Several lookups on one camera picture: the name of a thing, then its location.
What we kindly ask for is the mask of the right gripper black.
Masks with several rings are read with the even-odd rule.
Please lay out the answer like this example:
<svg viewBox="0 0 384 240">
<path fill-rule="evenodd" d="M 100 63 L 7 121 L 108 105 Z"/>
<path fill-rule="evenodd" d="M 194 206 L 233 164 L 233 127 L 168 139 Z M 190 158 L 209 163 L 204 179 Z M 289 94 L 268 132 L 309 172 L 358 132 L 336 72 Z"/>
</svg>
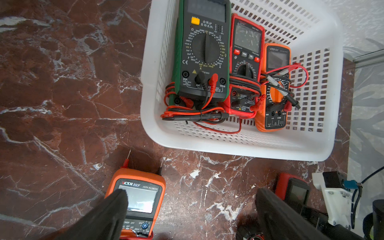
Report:
<svg viewBox="0 0 384 240">
<path fill-rule="evenodd" d="M 351 217 L 358 205 L 354 193 L 362 191 L 362 184 L 347 180 L 340 172 L 313 173 L 313 184 L 323 194 L 326 213 L 304 206 L 299 213 L 317 230 L 332 240 L 361 240 L 362 237 L 351 231 Z"/>
</svg>

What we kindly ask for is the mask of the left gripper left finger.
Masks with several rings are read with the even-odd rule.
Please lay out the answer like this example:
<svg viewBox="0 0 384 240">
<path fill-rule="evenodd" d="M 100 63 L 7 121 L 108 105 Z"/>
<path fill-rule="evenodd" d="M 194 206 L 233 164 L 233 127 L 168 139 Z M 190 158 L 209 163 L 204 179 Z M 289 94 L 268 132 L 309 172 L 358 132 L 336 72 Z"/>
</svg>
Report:
<svg viewBox="0 0 384 240">
<path fill-rule="evenodd" d="M 56 240 L 118 240 L 126 218 L 128 196 L 118 189 Z"/>
</svg>

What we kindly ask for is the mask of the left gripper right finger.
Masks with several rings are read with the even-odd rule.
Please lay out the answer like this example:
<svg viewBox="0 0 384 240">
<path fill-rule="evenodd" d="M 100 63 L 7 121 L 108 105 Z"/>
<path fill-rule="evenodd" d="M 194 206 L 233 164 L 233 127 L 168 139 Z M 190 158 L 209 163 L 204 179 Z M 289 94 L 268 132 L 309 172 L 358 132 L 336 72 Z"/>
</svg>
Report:
<svg viewBox="0 0 384 240">
<path fill-rule="evenodd" d="M 258 189 L 255 203 L 266 240 L 328 239 L 269 189 Z"/>
</svg>

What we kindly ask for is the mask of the large red multimeter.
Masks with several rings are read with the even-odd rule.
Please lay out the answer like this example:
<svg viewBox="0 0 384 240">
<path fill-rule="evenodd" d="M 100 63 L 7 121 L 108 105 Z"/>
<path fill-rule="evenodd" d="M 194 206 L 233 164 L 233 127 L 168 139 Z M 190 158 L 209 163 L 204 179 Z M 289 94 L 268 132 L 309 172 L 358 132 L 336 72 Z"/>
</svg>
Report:
<svg viewBox="0 0 384 240">
<path fill-rule="evenodd" d="M 309 184 L 303 179 L 288 173 L 281 173 L 278 176 L 275 194 L 300 213 L 302 208 L 307 205 L 310 190 Z"/>
</svg>

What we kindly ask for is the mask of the orange Victor multimeter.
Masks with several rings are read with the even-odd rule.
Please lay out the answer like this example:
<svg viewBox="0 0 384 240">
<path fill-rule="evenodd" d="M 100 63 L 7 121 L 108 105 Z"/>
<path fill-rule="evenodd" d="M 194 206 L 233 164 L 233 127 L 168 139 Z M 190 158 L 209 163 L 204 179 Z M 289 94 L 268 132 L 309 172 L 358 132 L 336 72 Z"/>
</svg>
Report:
<svg viewBox="0 0 384 240">
<path fill-rule="evenodd" d="M 165 196 L 166 181 L 156 174 L 129 168 L 129 159 L 115 172 L 106 196 L 115 190 L 126 191 L 128 207 L 123 221 L 121 240 L 152 240 L 153 228 Z"/>
</svg>

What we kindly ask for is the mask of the orange black multimeter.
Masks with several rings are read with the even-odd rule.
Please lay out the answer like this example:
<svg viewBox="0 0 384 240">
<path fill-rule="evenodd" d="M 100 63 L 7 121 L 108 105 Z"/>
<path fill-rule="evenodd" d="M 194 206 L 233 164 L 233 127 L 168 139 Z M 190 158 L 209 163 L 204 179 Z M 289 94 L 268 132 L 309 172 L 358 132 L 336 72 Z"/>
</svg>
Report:
<svg viewBox="0 0 384 240">
<path fill-rule="evenodd" d="M 294 70 L 302 70 L 306 74 L 302 84 L 293 85 L 291 72 Z M 291 62 L 289 47 L 274 43 L 265 44 L 260 83 L 266 99 L 255 117 L 259 131 L 276 132 L 286 127 L 288 113 L 293 108 L 301 109 L 293 89 L 305 86 L 308 79 L 308 70 L 300 63 Z"/>
</svg>

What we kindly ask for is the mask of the green multimeter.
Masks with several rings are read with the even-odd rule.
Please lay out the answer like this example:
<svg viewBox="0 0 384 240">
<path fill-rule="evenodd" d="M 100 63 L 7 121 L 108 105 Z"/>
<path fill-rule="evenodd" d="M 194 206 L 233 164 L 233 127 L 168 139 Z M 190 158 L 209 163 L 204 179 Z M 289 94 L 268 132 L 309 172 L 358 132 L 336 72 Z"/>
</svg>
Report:
<svg viewBox="0 0 384 240">
<path fill-rule="evenodd" d="M 180 97 L 223 102 L 229 95 L 230 1 L 180 1 L 172 81 Z"/>
</svg>

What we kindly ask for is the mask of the small black red multimeter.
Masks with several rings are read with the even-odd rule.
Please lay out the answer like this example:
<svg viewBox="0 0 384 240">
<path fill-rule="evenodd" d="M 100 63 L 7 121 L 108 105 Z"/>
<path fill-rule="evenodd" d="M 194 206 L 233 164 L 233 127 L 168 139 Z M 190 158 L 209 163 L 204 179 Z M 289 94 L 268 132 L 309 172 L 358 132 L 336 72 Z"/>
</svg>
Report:
<svg viewBox="0 0 384 240">
<path fill-rule="evenodd" d="M 236 240 L 264 240 L 264 235 L 258 226 L 240 226 L 236 233 Z"/>
</svg>

